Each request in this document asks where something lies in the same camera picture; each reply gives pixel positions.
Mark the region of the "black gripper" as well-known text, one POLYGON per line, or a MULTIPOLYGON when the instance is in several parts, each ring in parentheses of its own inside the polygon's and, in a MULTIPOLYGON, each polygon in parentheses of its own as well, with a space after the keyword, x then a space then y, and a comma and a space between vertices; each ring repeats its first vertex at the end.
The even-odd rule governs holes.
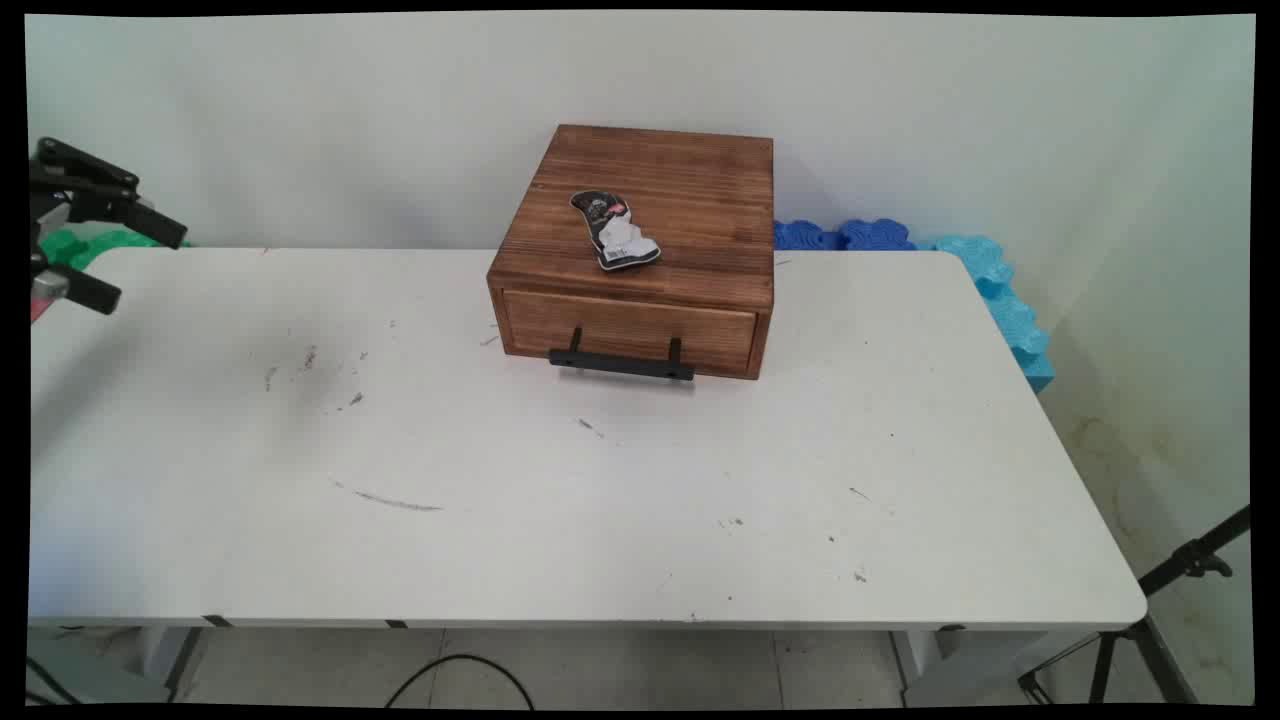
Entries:
POLYGON ((31 322, 68 301, 102 315, 115 311, 122 290, 51 261, 42 242, 67 223, 124 225, 169 249, 179 249, 187 225, 152 208, 136 174, 58 138, 40 138, 29 159, 31 322))

